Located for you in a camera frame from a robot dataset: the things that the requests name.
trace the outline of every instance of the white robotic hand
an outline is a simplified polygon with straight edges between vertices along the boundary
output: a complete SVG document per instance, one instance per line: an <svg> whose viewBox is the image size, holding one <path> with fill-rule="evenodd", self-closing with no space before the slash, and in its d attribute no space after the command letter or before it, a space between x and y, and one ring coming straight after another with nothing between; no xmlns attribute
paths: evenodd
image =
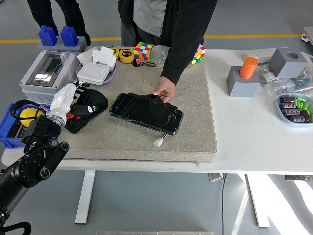
<svg viewBox="0 0 313 235"><path fill-rule="evenodd" d="M50 106L51 111L47 113L46 117L63 128L67 122L66 114L70 111L70 106L76 98L75 93L81 93L78 89L85 90L86 87L89 87L89 84L77 81L60 89L54 95Z"/></svg>

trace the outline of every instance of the black battery pack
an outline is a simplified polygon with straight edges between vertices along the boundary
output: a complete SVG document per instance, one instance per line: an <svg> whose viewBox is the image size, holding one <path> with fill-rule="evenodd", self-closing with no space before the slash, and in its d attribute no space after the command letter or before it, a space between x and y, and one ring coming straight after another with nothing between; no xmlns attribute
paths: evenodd
<svg viewBox="0 0 313 235"><path fill-rule="evenodd" d="M159 96L121 93L109 110L110 115L156 131L176 135L182 111Z"/></svg>

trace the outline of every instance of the rubik's cube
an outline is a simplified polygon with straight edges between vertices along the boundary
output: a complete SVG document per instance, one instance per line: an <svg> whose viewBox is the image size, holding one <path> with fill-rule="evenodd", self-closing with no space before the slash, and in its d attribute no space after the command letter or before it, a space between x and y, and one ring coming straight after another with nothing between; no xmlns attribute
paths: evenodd
<svg viewBox="0 0 313 235"><path fill-rule="evenodd" d="M134 56L137 64L141 63L142 61L149 61L150 60L150 51L152 45L140 42L134 48Z"/></svg>
<svg viewBox="0 0 313 235"><path fill-rule="evenodd" d="M200 44L198 47L198 50L195 54L195 57L192 59L192 61L190 63L193 65L195 63L203 61L204 54L205 54L205 48Z"/></svg>

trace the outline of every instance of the orange cup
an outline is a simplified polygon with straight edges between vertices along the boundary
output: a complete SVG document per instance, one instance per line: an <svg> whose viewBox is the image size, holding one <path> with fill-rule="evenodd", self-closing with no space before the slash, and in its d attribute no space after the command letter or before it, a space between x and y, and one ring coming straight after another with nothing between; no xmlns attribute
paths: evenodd
<svg viewBox="0 0 313 235"><path fill-rule="evenodd" d="M244 79L251 78L257 65L258 65L258 60L256 58L247 57L244 61L243 66L241 67L239 76Z"/></svg>

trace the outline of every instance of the gray felt mat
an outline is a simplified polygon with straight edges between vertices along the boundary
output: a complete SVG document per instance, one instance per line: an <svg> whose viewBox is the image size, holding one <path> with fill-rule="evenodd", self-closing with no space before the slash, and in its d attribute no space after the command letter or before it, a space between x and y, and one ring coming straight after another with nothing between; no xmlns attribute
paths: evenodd
<svg viewBox="0 0 313 235"><path fill-rule="evenodd" d="M162 65L135 68L117 61L114 78L107 85L91 85L109 100L109 107L77 134L64 129L59 141L67 141L67 159L117 159L168 162L211 162L217 144L204 63L189 65L177 84L171 104L183 111L178 133L160 147L153 142L164 133L112 117L109 108L120 93L150 94L159 84Z"/></svg>

